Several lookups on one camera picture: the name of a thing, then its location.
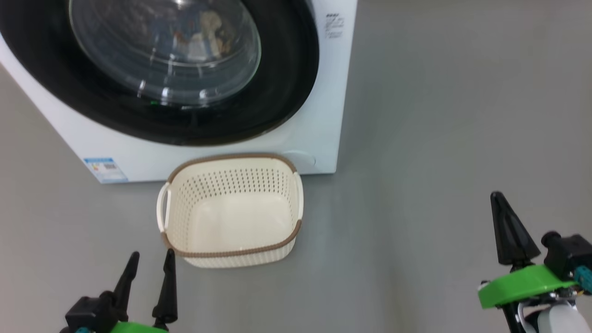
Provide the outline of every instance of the basket handle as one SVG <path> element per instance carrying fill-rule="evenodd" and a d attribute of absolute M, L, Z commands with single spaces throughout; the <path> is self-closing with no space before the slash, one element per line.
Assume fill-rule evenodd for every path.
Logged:
<path fill-rule="evenodd" d="M 304 215 L 304 187 L 302 186 L 302 178 L 297 172 L 294 173 L 294 178 L 298 187 L 298 220 L 301 220 Z"/>
<path fill-rule="evenodd" d="M 166 232 L 166 229 L 169 227 L 169 212 L 170 212 L 170 197 L 171 191 L 169 189 L 170 183 L 166 182 L 165 185 L 160 189 L 158 194 L 158 200 L 156 202 L 156 222 L 158 223 L 158 229 L 161 233 Z M 162 221 L 162 204 L 165 200 L 166 194 L 166 211 L 165 211 L 165 221 Z"/>

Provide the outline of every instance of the brown rim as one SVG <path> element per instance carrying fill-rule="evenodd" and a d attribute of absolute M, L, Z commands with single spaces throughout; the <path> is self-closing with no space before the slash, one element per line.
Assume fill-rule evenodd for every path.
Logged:
<path fill-rule="evenodd" d="M 294 164 L 292 164 L 292 162 L 289 159 L 283 157 L 282 155 L 277 155 L 277 154 L 272 154 L 272 153 L 229 154 L 229 155 L 210 156 L 210 157 L 192 159 L 191 161 L 187 161 L 187 162 L 181 164 L 180 166 L 178 166 L 177 169 L 175 169 L 173 171 L 173 173 L 170 174 L 169 179 L 167 179 L 166 181 L 172 183 L 173 180 L 175 179 L 175 177 L 179 174 L 179 172 L 181 172 L 181 170 L 183 170 L 186 167 L 188 167 L 190 165 L 193 165 L 193 164 L 199 164 L 199 163 L 204 163 L 204 162 L 212 162 L 212 161 L 220 161 L 222 159 L 239 159 L 239 158 L 273 158 L 273 159 L 279 159 L 280 161 L 286 163 L 290 167 L 290 169 L 292 170 L 292 172 L 296 172 L 296 167 L 294 166 Z"/>
<path fill-rule="evenodd" d="M 167 182 L 172 183 L 173 180 L 175 179 L 175 177 L 179 174 L 179 172 L 181 172 L 181 170 L 185 169 L 186 167 L 188 167 L 190 165 L 199 164 L 199 163 L 203 163 L 203 162 L 219 161 L 222 159 L 239 159 L 239 158 L 278 159 L 278 160 L 286 163 L 289 166 L 290 170 L 292 170 L 292 172 L 296 172 L 296 167 L 294 166 L 294 164 L 292 164 L 292 162 L 289 159 L 287 159 L 281 155 L 272 154 L 272 153 L 231 154 L 231 155 L 220 155 L 220 156 L 211 156 L 211 157 L 206 157 L 206 158 L 198 158 L 198 159 L 193 159 L 191 161 L 185 162 L 185 163 L 181 164 L 180 166 L 178 166 L 177 169 L 175 169 L 173 171 L 173 173 L 170 174 Z M 300 231 L 301 226 L 302 226 L 302 220 L 298 220 L 296 222 L 296 227 L 294 228 L 294 230 L 292 230 L 292 233 L 290 234 L 290 236 L 288 236 L 286 239 L 284 239 L 283 241 L 281 241 L 277 244 L 263 246 L 260 248 L 246 249 L 246 250 L 241 250 L 241 251 L 228 251 L 228 252 L 185 252 L 185 251 L 181 251 L 181 250 L 175 248 L 170 243 L 169 237 L 166 235 L 166 231 L 162 232 L 160 234 L 162 235 L 162 239 L 165 242 L 166 247 L 173 249 L 175 251 L 175 254 L 178 256 L 185 257 L 185 258 L 220 258 L 220 257 L 235 257 L 238 255 L 255 254 L 255 253 L 272 251 L 275 249 L 282 248 L 282 247 L 288 245 L 291 241 L 293 241 L 294 238 L 296 238 L 296 236 L 298 235 L 298 232 Z"/>
<path fill-rule="evenodd" d="M 166 236 L 166 232 L 162 232 L 161 235 L 162 235 L 162 239 L 165 242 L 166 247 L 169 249 L 173 249 L 175 251 L 175 254 L 180 257 L 185 257 L 185 258 L 236 257 L 238 255 L 254 254 L 254 253 L 272 251 L 275 249 L 282 248 L 282 247 L 288 245 L 291 241 L 293 241 L 294 238 L 296 238 L 296 235 L 298 235 L 298 232 L 300 231 L 301 226 L 302 226 L 302 220 L 298 220 L 298 222 L 296 222 L 296 228 L 294 228 L 294 230 L 292 230 L 292 233 L 290 234 L 290 236 L 288 236 L 288 238 L 284 239 L 283 241 L 281 241 L 277 244 L 263 246 L 261 248 L 246 249 L 246 250 L 241 250 L 241 251 L 229 251 L 229 252 L 185 252 L 185 251 L 180 251 L 169 242 L 169 238 Z"/>

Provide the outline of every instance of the energy label sticker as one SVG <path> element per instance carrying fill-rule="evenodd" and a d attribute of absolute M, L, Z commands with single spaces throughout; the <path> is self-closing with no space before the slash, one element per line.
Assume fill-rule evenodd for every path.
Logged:
<path fill-rule="evenodd" d="M 102 184 L 128 182 L 126 175 L 112 158 L 85 158 L 84 163 Z"/>

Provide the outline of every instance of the washing machine drum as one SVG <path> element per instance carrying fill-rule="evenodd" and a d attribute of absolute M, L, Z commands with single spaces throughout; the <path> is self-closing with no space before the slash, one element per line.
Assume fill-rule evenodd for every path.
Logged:
<path fill-rule="evenodd" d="M 305 0 L 0 0 L 0 32 L 74 110 L 174 145 L 279 126 L 318 68 Z"/>

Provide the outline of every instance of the basket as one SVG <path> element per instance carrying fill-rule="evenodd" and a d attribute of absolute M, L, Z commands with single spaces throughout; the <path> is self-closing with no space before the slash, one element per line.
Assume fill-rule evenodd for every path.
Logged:
<path fill-rule="evenodd" d="M 229 155 L 177 168 L 160 190 L 156 220 L 165 245 L 190 264 L 244 267 L 286 257 L 303 208 L 302 181 L 289 160 Z"/>

